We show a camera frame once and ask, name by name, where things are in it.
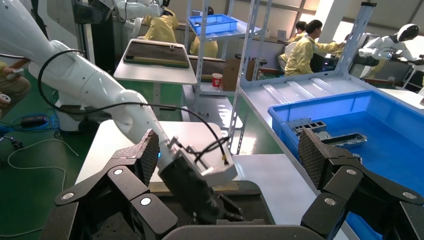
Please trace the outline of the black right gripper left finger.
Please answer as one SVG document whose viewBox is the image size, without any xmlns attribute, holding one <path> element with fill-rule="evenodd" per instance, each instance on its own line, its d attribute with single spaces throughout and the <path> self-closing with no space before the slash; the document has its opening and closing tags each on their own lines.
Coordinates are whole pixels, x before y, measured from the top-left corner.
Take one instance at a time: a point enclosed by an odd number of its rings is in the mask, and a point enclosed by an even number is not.
<svg viewBox="0 0 424 240">
<path fill-rule="evenodd" d="M 40 239 L 90 240 L 117 213 L 138 239 L 163 239 L 178 218 L 148 187 L 158 156 L 159 137 L 152 129 L 140 143 L 117 150 L 99 172 L 56 196 Z"/>
</svg>

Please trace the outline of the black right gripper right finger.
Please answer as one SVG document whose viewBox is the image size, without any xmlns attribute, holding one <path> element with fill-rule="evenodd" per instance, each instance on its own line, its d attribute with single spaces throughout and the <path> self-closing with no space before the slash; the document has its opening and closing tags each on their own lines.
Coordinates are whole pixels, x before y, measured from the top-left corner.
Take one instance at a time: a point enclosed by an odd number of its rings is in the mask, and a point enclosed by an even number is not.
<svg viewBox="0 0 424 240">
<path fill-rule="evenodd" d="M 300 163 L 319 195 L 301 225 L 332 240 L 349 213 L 360 216 L 385 240 L 424 237 L 424 198 L 416 191 L 378 175 L 348 150 L 323 143 L 310 129 L 298 143 Z"/>
</svg>

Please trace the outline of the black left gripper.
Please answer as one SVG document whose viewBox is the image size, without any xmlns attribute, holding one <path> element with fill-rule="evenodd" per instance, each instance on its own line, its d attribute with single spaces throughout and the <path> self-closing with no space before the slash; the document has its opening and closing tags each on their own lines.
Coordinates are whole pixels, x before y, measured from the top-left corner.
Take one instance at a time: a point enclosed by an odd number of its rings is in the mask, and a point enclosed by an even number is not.
<svg viewBox="0 0 424 240">
<path fill-rule="evenodd" d="M 199 224 L 213 225 L 218 219 L 244 221 L 242 209 L 227 196 L 217 195 L 184 157 L 178 157 L 160 170 L 159 176 L 185 212 Z"/>
</svg>

